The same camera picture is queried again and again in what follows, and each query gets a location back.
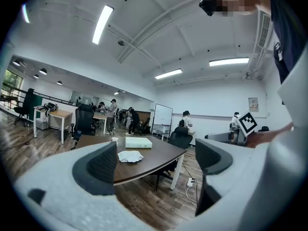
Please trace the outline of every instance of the person in gray shirt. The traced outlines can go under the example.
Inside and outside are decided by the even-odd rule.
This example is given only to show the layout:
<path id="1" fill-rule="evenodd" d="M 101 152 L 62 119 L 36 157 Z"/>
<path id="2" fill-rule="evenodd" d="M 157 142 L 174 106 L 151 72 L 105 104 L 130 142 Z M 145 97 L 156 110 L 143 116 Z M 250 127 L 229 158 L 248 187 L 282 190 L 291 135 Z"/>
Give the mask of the person in gray shirt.
<path id="1" fill-rule="evenodd" d="M 117 109 L 117 103 L 115 99 L 111 100 L 112 105 L 106 108 L 107 110 L 107 122 L 106 122 L 106 134 L 112 133 L 112 129 L 114 128 L 115 121 L 115 110 Z"/>

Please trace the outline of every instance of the wooden floor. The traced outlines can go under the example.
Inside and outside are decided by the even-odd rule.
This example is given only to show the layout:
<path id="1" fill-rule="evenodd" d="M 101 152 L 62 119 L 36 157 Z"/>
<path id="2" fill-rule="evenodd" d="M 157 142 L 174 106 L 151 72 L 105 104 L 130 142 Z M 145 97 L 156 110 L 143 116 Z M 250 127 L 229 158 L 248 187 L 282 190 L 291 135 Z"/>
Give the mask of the wooden floor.
<path id="1" fill-rule="evenodd" d="M 33 138 L 33 125 L 24 128 L 22 123 L 13 124 L 14 117 L 0 110 L 0 155 L 7 174 L 14 182 L 35 163 L 53 154 L 69 151 L 74 141 L 68 136 L 64 142 L 58 138 L 58 131 L 38 130 Z M 124 128 L 115 129 L 115 137 L 124 136 Z M 97 135 L 103 132 L 98 129 Z M 184 165 L 193 177 L 202 177 L 195 159 L 195 150 L 190 147 L 184 156 Z M 184 183 L 189 174 L 182 166 L 178 183 L 171 190 L 171 180 L 160 179 L 158 191 L 154 191 L 156 176 L 146 176 L 123 185 L 115 186 L 119 201 L 134 215 L 158 230 L 168 230 L 194 218 L 195 207 L 185 196 Z M 202 179 L 198 179 L 198 195 Z M 188 196 L 196 200 L 196 185 L 188 190 Z"/>

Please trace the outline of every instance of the black backpack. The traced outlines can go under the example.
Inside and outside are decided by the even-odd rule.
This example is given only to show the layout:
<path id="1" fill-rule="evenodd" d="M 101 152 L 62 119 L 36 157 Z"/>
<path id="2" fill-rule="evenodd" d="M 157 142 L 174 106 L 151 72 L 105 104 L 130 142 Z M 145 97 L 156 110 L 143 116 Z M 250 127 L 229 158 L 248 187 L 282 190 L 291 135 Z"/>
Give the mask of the black backpack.
<path id="1" fill-rule="evenodd" d="M 182 119 L 180 122 L 179 122 L 179 127 L 184 127 L 185 125 L 185 121 Z"/>

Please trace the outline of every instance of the window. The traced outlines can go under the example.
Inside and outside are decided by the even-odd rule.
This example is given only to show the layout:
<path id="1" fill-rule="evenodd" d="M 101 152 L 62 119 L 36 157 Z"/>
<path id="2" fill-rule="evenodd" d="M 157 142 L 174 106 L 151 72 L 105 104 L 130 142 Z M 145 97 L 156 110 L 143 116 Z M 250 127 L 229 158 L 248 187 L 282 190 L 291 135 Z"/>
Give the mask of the window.
<path id="1" fill-rule="evenodd" d="M 3 84 L 9 85 L 10 87 L 6 85 L 2 85 L 1 88 L 1 94 L 5 96 L 13 96 L 17 97 L 19 95 L 19 91 L 14 90 L 11 87 L 15 87 L 20 89 L 21 83 L 23 82 L 23 78 L 18 76 L 17 74 L 14 74 L 13 72 L 6 70 Z M 9 107 L 9 109 L 13 109 L 14 107 L 18 106 L 16 101 L 11 101 L 11 102 L 1 102 L 3 105 Z"/>

